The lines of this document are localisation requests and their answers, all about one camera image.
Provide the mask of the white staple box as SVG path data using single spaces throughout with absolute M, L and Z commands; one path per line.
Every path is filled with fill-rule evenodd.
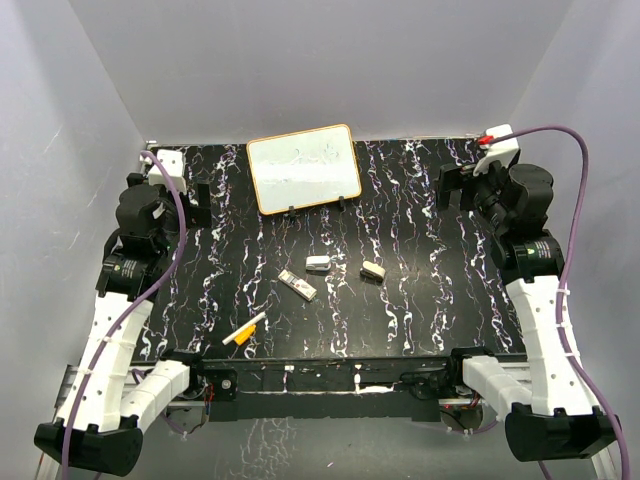
M 317 294 L 314 287 L 288 270 L 282 270 L 278 279 L 308 302 L 311 302 Z

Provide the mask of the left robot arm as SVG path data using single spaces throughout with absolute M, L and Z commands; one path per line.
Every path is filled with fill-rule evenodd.
M 94 318 L 67 396 L 54 419 L 38 425 L 34 444 L 64 474 L 83 469 L 128 475 L 143 436 L 171 401 L 194 399 L 206 387 L 196 353 L 171 350 L 142 374 L 134 350 L 160 288 L 176 270 L 190 228 L 211 225 L 208 185 L 187 197 L 184 181 L 131 174 L 119 196 L 117 227 L 104 244 Z

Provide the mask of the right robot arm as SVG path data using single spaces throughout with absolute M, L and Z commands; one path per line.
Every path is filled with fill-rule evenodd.
M 485 219 L 491 255 L 517 314 L 530 381 L 508 373 L 485 347 L 455 348 L 441 383 L 455 395 L 474 391 L 505 425 L 508 446 L 521 462 L 588 459 L 616 438 L 614 419 L 604 412 L 572 366 L 577 358 L 566 304 L 559 299 L 564 257 L 545 229 L 553 178 L 529 164 L 448 164 L 435 182 L 436 206 L 445 210 L 454 192 L 460 207 Z

